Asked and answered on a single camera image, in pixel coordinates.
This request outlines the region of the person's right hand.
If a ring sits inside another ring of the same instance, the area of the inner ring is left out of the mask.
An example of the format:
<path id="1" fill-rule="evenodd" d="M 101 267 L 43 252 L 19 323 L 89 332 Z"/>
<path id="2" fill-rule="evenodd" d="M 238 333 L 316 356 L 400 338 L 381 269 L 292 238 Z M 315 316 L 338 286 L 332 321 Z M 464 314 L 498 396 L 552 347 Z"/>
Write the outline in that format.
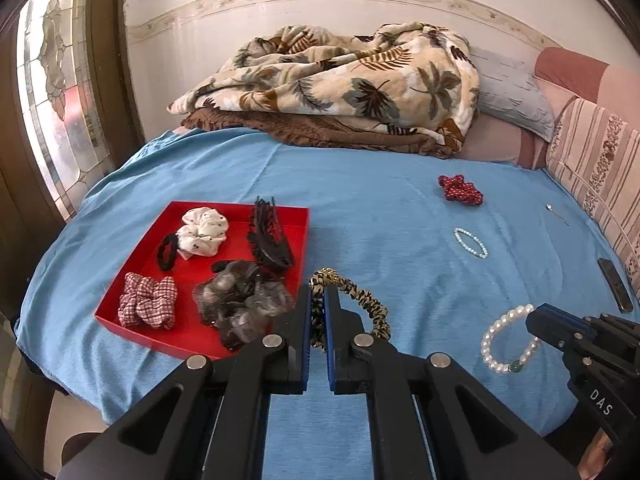
<path id="1" fill-rule="evenodd" d="M 608 452 L 612 450 L 612 447 L 612 440 L 600 429 L 579 461 L 577 466 L 579 477 L 582 480 L 597 478 L 608 462 Z"/>

